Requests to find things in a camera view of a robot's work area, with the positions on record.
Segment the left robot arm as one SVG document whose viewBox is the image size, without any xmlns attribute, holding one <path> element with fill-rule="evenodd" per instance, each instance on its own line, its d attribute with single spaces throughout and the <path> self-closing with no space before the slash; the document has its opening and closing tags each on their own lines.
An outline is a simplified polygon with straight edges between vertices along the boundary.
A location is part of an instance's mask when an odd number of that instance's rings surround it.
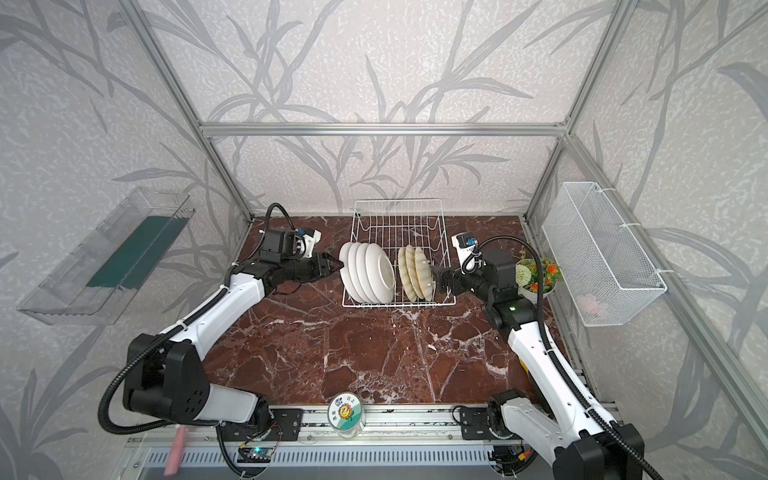
<svg viewBox="0 0 768 480">
<path fill-rule="evenodd" d="M 162 332 L 130 344 L 121 382 L 125 409 L 158 421 L 227 422 L 267 428 L 260 395 L 212 384 L 203 362 L 216 342 L 253 306 L 284 283 L 306 284 L 336 273 L 341 262 L 318 253 L 320 231 L 268 229 L 254 257 L 234 264 L 215 294 Z"/>
</svg>

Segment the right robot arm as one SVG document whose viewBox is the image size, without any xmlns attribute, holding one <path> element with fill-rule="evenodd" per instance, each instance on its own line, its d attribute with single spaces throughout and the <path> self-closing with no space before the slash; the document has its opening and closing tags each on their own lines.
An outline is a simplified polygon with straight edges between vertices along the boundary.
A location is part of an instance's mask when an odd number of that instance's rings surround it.
<svg viewBox="0 0 768 480">
<path fill-rule="evenodd" d="M 543 302 L 518 292 L 516 263 L 501 250 L 483 252 L 472 237 L 458 236 L 454 269 L 436 272 L 438 286 L 471 293 L 527 369 L 542 406 L 512 389 L 488 402 L 489 426 L 500 439 L 517 436 L 551 467 L 557 479 L 641 479 L 644 441 L 594 398 L 557 348 L 543 319 Z"/>
</svg>

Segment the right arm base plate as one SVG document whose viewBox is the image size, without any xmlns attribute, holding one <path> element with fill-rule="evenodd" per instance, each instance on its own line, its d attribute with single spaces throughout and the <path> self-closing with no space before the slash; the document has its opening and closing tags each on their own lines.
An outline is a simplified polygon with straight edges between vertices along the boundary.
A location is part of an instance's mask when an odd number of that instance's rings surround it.
<svg viewBox="0 0 768 480">
<path fill-rule="evenodd" d="M 459 426 L 463 440 L 503 440 L 503 437 L 498 437 L 492 432 L 486 407 L 456 405 L 451 409 L 451 417 Z"/>
</svg>

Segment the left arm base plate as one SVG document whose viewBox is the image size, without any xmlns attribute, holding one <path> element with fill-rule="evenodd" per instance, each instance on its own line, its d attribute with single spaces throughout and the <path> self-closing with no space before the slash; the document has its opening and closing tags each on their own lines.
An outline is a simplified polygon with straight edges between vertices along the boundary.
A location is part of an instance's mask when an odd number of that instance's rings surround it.
<svg viewBox="0 0 768 480">
<path fill-rule="evenodd" d="M 222 427 L 222 438 L 225 442 L 295 442 L 301 430 L 303 413 L 301 408 L 271 408 L 269 416 L 261 416 L 254 425 L 225 424 Z"/>
</svg>

